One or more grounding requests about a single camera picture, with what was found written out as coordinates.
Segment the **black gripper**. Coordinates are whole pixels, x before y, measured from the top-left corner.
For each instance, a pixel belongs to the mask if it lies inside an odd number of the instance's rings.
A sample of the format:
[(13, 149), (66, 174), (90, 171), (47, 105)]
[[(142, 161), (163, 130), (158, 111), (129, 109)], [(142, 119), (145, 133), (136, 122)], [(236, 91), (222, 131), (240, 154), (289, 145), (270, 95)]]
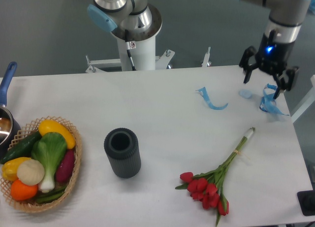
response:
[[(245, 75), (244, 84), (251, 78), (252, 71), (257, 67), (272, 75), (277, 83), (277, 89), (273, 99), (277, 99), (280, 93), (290, 91), (296, 84), (299, 74), (298, 66), (287, 66), (287, 61), (295, 42), (277, 42), (276, 32), (270, 32), (268, 36), (263, 35), (258, 52), (253, 46), (244, 50), (239, 67), (243, 69)], [(255, 56), (256, 63), (249, 64), (251, 57)]]

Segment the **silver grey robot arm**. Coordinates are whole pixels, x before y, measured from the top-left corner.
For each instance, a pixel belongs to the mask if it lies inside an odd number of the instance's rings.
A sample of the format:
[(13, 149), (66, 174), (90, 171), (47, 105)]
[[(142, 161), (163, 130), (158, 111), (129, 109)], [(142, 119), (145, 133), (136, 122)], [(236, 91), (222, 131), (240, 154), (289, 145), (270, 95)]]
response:
[[(160, 12), (148, 0), (93, 0), (89, 18), (117, 40), (122, 70), (155, 70), (156, 35), (162, 26)], [(260, 47), (247, 48), (239, 66), (250, 80), (260, 69), (277, 83), (276, 93), (290, 91), (299, 68), (287, 65), (311, 0), (241, 0), (270, 9)]]

